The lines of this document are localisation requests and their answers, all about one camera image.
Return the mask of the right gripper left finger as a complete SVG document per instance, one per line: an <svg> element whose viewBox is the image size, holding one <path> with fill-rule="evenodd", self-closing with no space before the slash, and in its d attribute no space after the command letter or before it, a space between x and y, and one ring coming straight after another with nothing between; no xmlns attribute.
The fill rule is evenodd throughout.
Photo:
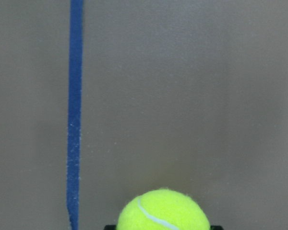
<svg viewBox="0 0 288 230"><path fill-rule="evenodd" d="M106 225L104 230L116 230L117 225Z"/></svg>

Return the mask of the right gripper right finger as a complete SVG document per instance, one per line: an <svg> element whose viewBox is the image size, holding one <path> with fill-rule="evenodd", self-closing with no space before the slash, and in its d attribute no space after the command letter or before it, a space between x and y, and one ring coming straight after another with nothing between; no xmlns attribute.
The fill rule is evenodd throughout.
<svg viewBox="0 0 288 230"><path fill-rule="evenodd" d="M220 225L212 225L210 226L210 230L223 230L223 227Z"/></svg>

